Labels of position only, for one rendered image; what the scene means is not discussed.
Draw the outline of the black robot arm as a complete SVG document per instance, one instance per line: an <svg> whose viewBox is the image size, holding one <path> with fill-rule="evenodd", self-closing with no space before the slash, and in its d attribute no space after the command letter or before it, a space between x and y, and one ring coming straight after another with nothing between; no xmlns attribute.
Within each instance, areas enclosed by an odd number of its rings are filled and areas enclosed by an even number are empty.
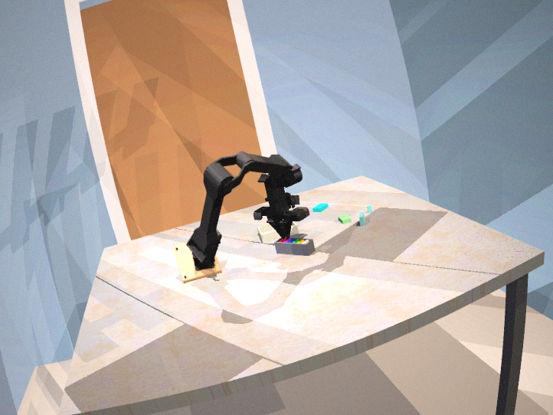
<svg viewBox="0 0 553 415"><path fill-rule="evenodd" d="M224 166L238 165L237 176L230 174ZM301 166L291 165L281 155L263 157L240 151L235 155L220 157L204 171L203 182L207 191L201 224L196 227L186 245L192 251L195 270L214 268L218 244L222 234L217 230L224 196L238 186L248 172L261 172L258 182L264 182L268 195L279 194L291 185L303 180Z"/></svg>

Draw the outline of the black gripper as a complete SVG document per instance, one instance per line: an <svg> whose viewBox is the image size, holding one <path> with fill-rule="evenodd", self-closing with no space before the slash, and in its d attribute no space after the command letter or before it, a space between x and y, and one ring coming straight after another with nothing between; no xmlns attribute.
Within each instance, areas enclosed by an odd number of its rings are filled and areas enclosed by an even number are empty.
<svg viewBox="0 0 553 415"><path fill-rule="evenodd" d="M287 203L286 196L288 192L268 195L265 201L269 202L269 207L261 207L254 211L254 220L260 221L263 216L267 217L267 223L282 237L290 238L290 231L293 221L302 221L310 215L307 207L296 207L289 211L291 205Z"/></svg>

